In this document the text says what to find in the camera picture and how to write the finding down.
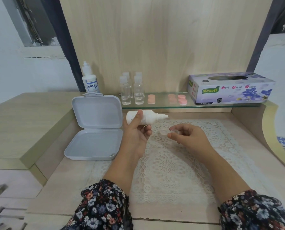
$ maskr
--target small travel bottle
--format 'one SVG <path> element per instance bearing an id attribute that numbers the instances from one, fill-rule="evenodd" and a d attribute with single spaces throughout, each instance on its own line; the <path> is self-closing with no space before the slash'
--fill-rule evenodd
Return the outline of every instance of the small travel bottle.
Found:
<path id="1" fill-rule="evenodd" d="M 120 76 L 120 94 L 121 94 L 121 102 L 123 105 L 131 104 L 131 87 L 127 82 L 126 76 Z"/>
<path id="2" fill-rule="evenodd" d="M 123 72 L 122 75 L 127 77 L 127 82 L 129 83 L 129 85 L 131 87 L 131 98 L 133 98 L 133 83 L 132 83 L 132 80 L 130 78 L 130 73 L 129 72 Z"/>
<path id="3" fill-rule="evenodd" d="M 143 87 L 142 76 L 136 75 L 134 77 L 134 99 L 135 104 L 141 105 L 144 103 L 145 89 Z"/>
<path id="4" fill-rule="evenodd" d="M 129 111 L 127 113 L 127 123 L 130 124 L 137 114 L 137 110 Z M 168 115 L 154 113 L 152 110 L 143 110 L 143 119 L 140 121 L 140 125 L 151 125 L 156 121 L 167 119 Z"/>

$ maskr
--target floral sleeve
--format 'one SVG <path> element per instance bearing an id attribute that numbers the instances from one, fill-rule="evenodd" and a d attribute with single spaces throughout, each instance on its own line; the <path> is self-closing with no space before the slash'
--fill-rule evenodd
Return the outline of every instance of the floral sleeve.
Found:
<path id="1" fill-rule="evenodd" d="M 82 202 L 61 230 L 133 229 L 129 197 L 113 182 L 102 179 L 81 195 Z"/>
<path id="2" fill-rule="evenodd" d="M 221 213 L 222 229 L 285 230 L 285 209 L 272 197 L 247 190 L 224 202 Z"/>

